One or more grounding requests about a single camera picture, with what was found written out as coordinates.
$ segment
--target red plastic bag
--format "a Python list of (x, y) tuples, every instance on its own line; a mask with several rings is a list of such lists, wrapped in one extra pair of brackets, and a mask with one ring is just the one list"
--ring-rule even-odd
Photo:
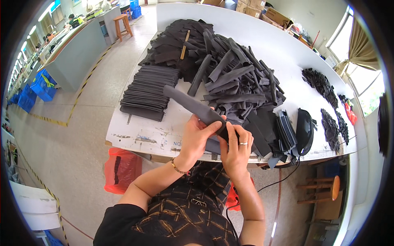
[(354, 126), (354, 124), (357, 121), (357, 116), (353, 113), (352, 110), (350, 110), (350, 106), (348, 105), (348, 103), (345, 103), (345, 110), (346, 110), (346, 114), (348, 115), (348, 119), (350, 120), (351, 124)]
[[(237, 205), (238, 203), (239, 203), (239, 198), (237, 191), (234, 188), (234, 184), (231, 183), (231, 188), (227, 196), (226, 207), (232, 207)], [(241, 211), (241, 206), (232, 207), (229, 210)]]
[(110, 158), (105, 162), (104, 190), (124, 194), (128, 186), (142, 173), (142, 158), (120, 148), (110, 148)]

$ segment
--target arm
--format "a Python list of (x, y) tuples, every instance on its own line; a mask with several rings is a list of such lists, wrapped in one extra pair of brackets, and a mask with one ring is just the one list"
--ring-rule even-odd
[[(222, 123), (216, 121), (207, 127), (196, 115), (192, 115), (185, 125), (181, 151), (174, 159), (176, 168), (183, 172), (189, 171), (203, 155), (206, 140), (221, 126)], [(136, 178), (118, 204), (134, 204), (147, 212), (151, 197), (169, 187), (182, 175), (174, 169), (171, 162), (167, 162), (164, 166), (150, 170)]]
[[(256, 188), (250, 180), (250, 173), (246, 166), (253, 144), (252, 134), (241, 126), (232, 125), (227, 122), (229, 132), (229, 149), (224, 139), (220, 140), (221, 159), (224, 169), (237, 189), (241, 211), (243, 215), (243, 226), (240, 235), (241, 245), (263, 245), (266, 231), (264, 207)], [(240, 135), (240, 142), (247, 145), (238, 145), (235, 131)]]

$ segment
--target left hand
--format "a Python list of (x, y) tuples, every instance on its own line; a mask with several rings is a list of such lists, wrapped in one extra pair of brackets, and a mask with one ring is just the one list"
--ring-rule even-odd
[(215, 135), (215, 132), (219, 130), (221, 126), (222, 122), (220, 121), (215, 121), (209, 126), (206, 126), (200, 121), (197, 115), (193, 114), (190, 117), (183, 131), (182, 147), (177, 157), (177, 159), (181, 161), (178, 161), (176, 165), (180, 165), (179, 169), (181, 171), (187, 171), (193, 167), (205, 151), (206, 140), (210, 136)]

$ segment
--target hand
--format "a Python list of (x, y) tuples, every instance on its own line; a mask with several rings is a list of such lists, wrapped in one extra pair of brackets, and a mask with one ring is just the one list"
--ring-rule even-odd
[(174, 160), (174, 164), (181, 171), (188, 171), (205, 151), (206, 140), (215, 135), (215, 132), (222, 126), (222, 122), (215, 121), (206, 126), (197, 115), (193, 114), (186, 123), (183, 130), (182, 147), (179, 156)]
[[(217, 137), (220, 142), (220, 158), (227, 175), (234, 182), (242, 181), (249, 178), (249, 172), (246, 169), (247, 162), (251, 153), (254, 138), (252, 134), (240, 125), (226, 124), (229, 132), (229, 150), (227, 151), (227, 142), (221, 137)], [(247, 145), (238, 145), (238, 138), (235, 131), (240, 135), (240, 142), (247, 142)]]

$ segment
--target yellow strap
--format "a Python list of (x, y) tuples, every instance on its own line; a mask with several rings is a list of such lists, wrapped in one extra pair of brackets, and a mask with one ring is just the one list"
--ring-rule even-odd
[(55, 85), (52, 84), (51, 82), (49, 82), (49, 80), (48, 80), (43, 74), (41, 74), (41, 76), (44, 78), (44, 80), (45, 80), (45, 82), (46, 82), (46, 85), (47, 85), (48, 87), (55, 87)]

